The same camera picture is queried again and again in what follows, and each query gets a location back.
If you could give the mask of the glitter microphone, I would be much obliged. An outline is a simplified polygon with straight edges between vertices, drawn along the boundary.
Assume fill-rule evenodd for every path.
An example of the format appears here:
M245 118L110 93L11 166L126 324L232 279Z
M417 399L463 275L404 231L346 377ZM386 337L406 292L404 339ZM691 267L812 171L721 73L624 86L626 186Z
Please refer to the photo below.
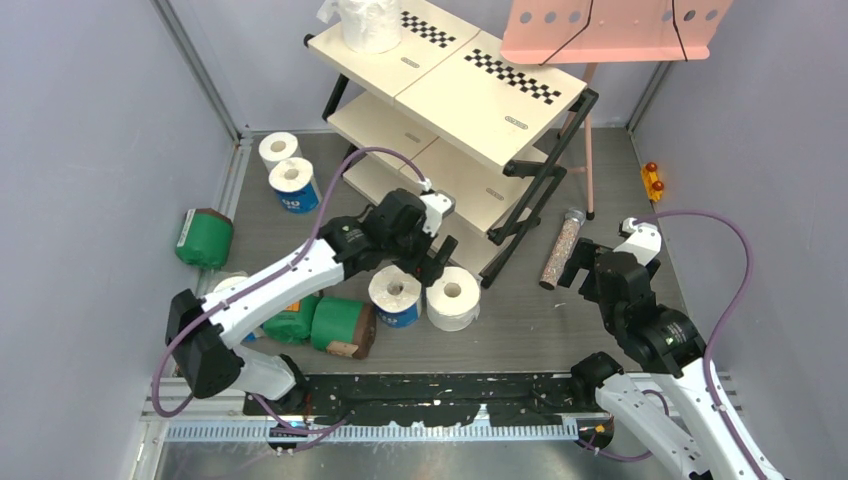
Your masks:
M539 280L542 288L546 290L556 288L585 221L586 213L581 209L570 208L565 213L563 224Z

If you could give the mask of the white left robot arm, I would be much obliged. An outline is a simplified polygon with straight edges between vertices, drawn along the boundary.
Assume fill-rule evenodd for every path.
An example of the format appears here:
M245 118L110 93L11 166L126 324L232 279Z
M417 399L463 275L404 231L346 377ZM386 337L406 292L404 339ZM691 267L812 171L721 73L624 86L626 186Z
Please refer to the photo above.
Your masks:
M294 362L246 348L243 340L286 307L385 261L431 286L458 245L447 237L435 255L428 253L454 209L454 200L443 192L396 189L363 219L329 220L287 257L233 287L203 298L191 290L175 295L167 351L191 398L236 389L270 401L284 414L298 412L307 389Z

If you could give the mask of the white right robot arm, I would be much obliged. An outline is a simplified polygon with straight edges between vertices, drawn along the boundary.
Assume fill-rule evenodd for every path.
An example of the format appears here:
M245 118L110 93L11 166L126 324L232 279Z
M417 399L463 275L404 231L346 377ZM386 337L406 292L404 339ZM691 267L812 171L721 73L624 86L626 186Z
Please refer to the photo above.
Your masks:
M648 262L641 263L626 245L610 249L581 238L559 283L568 287L578 271L588 272L580 295L598 305L605 329L650 375L683 422L651 404L605 352L571 368L572 400L584 410L610 413L678 479L782 478L720 388L694 323L657 302L651 288L660 265L657 252L650 247Z

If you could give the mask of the white paper towel roll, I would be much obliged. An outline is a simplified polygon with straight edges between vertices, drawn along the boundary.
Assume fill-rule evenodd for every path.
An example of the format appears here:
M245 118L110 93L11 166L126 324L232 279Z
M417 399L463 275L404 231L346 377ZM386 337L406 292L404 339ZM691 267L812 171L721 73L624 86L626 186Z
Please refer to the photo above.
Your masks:
M425 298L428 319L446 332L463 330L480 315L480 285L461 267L446 267L442 276L426 289Z
M289 132L266 135L260 141L258 152L268 173L280 164L284 170L293 168L303 158L298 138Z
M340 18L342 37L354 52L381 54L402 41L401 2L396 0L327 0L316 18L329 23Z

